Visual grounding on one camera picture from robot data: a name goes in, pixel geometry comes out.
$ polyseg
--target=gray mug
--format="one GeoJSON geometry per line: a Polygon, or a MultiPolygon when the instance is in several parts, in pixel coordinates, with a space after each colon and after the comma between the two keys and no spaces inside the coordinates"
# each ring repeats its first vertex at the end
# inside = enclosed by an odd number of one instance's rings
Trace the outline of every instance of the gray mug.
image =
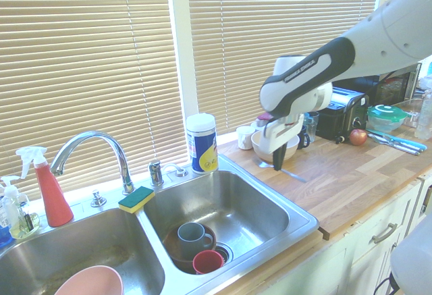
{"type": "Polygon", "coordinates": [[[178,228],[178,238],[183,257],[192,260],[198,253],[208,250],[213,245],[213,237],[205,233],[205,228],[200,223],[188,222],[178,228]]]}

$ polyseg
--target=sponge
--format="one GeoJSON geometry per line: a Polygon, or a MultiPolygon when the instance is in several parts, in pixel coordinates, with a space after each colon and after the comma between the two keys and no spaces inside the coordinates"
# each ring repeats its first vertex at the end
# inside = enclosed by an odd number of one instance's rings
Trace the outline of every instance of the sponge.
{"type": "Polygon", "coordinates": [[[119,201],[119,208],[133,214],[154,196],[155,192],[153,190],[141,186],[133,193],[119,201]]]}

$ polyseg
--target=microwave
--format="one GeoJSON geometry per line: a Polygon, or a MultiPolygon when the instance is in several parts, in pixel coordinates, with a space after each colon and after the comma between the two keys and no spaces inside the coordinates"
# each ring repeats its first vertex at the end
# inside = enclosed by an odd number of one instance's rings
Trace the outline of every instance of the microwave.
{"type": "Polygon", "coordinates": [[[362,92],[369,105],[394,105],[411,99],[416,88],[421,63],[378,76],[351,78],[332,82],[334,87],[362,92]]]}

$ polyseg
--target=pink bowl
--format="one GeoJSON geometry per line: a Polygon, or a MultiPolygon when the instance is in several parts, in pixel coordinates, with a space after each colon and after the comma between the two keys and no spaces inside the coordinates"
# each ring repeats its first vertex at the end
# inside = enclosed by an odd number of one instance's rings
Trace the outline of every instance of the pink bowl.
{"type": "Polygon", "coordinates": [[[92,266],[69,278],[55,295],[123,295],[119,273],[108,266],[92,266]]]}

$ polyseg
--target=brown bowl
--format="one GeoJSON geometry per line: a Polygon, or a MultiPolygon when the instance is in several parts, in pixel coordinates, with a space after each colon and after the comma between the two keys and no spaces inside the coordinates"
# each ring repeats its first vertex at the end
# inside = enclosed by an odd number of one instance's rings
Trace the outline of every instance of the brown bowl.
{"type": "MultiPolygon", "coordinates": [[[[211,228],[209,228],[207,225],[204,226],[205,233],[210,234],[213,237],[213,242],[211,245],[211,248],[209,250],[215,250],[216,249],[216,235],[215,232],[211,228]]],[[[182,256],[182,251],[180,248],[180,240],[177,235],[178,228],[177,226],[173,228],[171,231],[169,231],[168,235],[163,241],[163,245],[165,246],[165,249],[167,250],[169,256],[171,257],[171,260],[173,261],[174,265],[185,273],[195,273],[194,267],[192,266],[192,260],[186,260],[182,256]]]]}

